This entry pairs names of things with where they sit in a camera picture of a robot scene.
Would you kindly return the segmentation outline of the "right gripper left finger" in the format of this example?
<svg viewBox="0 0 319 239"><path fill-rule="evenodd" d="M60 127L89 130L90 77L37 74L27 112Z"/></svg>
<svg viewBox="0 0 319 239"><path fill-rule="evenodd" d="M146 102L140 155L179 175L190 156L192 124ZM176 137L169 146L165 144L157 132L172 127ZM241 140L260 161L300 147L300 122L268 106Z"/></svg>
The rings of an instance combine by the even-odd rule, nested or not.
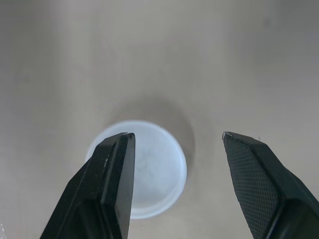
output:
<svg viewBox="0 0 319 239"><path fill-rule="evenodd" d="M43 239L126 239L135 175L136 139L120 133L99 143L70 179Z"/></svg>

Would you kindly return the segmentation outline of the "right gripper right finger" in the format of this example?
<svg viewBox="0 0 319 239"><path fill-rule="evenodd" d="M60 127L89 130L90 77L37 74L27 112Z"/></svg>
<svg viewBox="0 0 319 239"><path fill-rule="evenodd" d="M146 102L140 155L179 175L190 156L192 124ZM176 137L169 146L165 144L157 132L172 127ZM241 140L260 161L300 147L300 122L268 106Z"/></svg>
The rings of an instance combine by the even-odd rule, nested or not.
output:
<svg viewBox="0 0 319 239"><path fill-rule="evenodd" d="M255 239L317 239L319 202L270 147L224 132L232 184Z"/></svg>

